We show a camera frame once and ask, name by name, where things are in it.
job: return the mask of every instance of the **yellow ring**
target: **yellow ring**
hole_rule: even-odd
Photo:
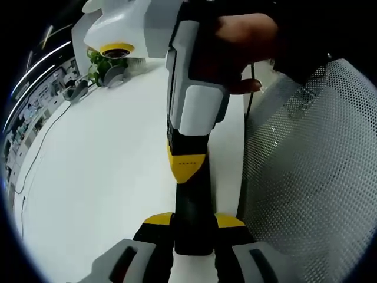
[[[135,47],[131,44],[127,43],[110,43],[102,46],[100,48],[100,53],[103,55],[108,50],[114,50],[114,49],[123,49],[131,53],[132,51],[135,50]]]

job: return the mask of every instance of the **finger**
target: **finger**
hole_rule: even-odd
[[[254,78],[238,81],[228,86],[231,94],[255,93],[260,90],[262,84]]]

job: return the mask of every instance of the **yellow accent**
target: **yellow accent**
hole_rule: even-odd
[[[241,220],[235,218],[234,216],[222,213],[217,213],[215,216],[217,219],[217,226],[219,226],[219,228],[245,226]]]
[[[106,44],[104,46],[102,46],[100,48],[100,53],[103,55],[104,52],[108,51],[108,50],[113,50],[113,49],[123,49],[123,50],[127,50],[128,52],[132,52],[135,50],[135,47],[131,44],[127,44],[127,43],[110,43],[110,44]]]
[[[155,224],[155,225],[170,225],[170,218],[172,212],[156,214],[144,221],[145,224]]]
[[[167,152],[171,171],[178,184],[186,183],[201,168],[206,158],[205,154],[171,155],[169,143]]]

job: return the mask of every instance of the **black cable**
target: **black cable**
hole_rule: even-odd
[[[35,169],[36,171],[38,170],[39,166],[41,165],[41,162],[38,163],[38,167]],[[26,198],[29,197],[30,195],[30,191],[31,191],[31,188],[33,187],[33,184],[34,184],[34,180],[35,180],[35,177],[36,177],[37,173],[33,175],[33,179],[31,180],[31,183],[30,183],[30,186],[29,186],[29,191],[28,191],[28,194],[26,195]]]
[[[38,149],[38,151],[37,151],[37,154],[35,155],[35,157],[34,157],[34,160],[32,161],[32,163],[31,163],[31,165],[30,165],[30,167],[29,167],[29,170],[27,171],[27,173],[26,173],[26,175],[25,175],[25,178],[24,178],[24,183],[22,184],[22,189],[19,191],[19,192],[17,192],[16,191],[16,188],[14,188],[14,192],[17,194],[17,195],[20,195],[23,191],[24,191],[24,188],[25,188],[25,183],[26,183],[26,179],[28,178],[28,175],[29,175],[29,173],[30,173],[30,170],[31,170],[31,168],[33,167],[33,165],[34,165],[34,162],[36,161],[36,159],[37,159],[37,157],[38,157],[38,155],[39,155],[39,152],[41,151],[41,148],[42,148],[42,145],[43,145],[43,142],[45,141],[45,138],[47,137],[47,134],[48,134],[48,132],[50,131],[50,129],[53,127],[53,125],[65,114],[65,112],[67,112],[67,110],[69,109],[71,107],[71,104],[63,111],[63,113],[61,113],[60,115],[59,115],[59,117],[55,120],[55,121],[53,121],[52,122],[52,124],[51,124],[51,126],[47,129],[47,131],[46,131],[46,133],[45,133],[45,135],[44,135],[44,137],[43,137],[43,139],[42,139],[42,142],[41,142],[41,144],[39,145],[39,149]]]
[[[21,239],[24,239],[24,203],[25,203],[25,196],[22,200],[22,208],[21,208]]]
[[[255,79],[254,63],[251,65],[251,69],[252,69],[252,78]],[[251,92],[250,93],[250,99],[249,99],[249,105],[247,106],[247,111],[246,111],[246,115],[245,115],[245,121],[247,120],[247,118],[249,118],[250,108],[252,106],[252,101],[253,101],[253,96],[254,96],[254,93]]]

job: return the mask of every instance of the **green leaves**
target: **green leaves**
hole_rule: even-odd
[[[95,82],[97,86],[101,87],[100,81],[102,81],[106,75],[106,72],[113,66],[123,66],[124,68],[128,67],[126,58],[119,59],[110,59],[102,56],[96,50],[88,50],[87,55],[92,63],[92,66],[88,71],[88,78]]]

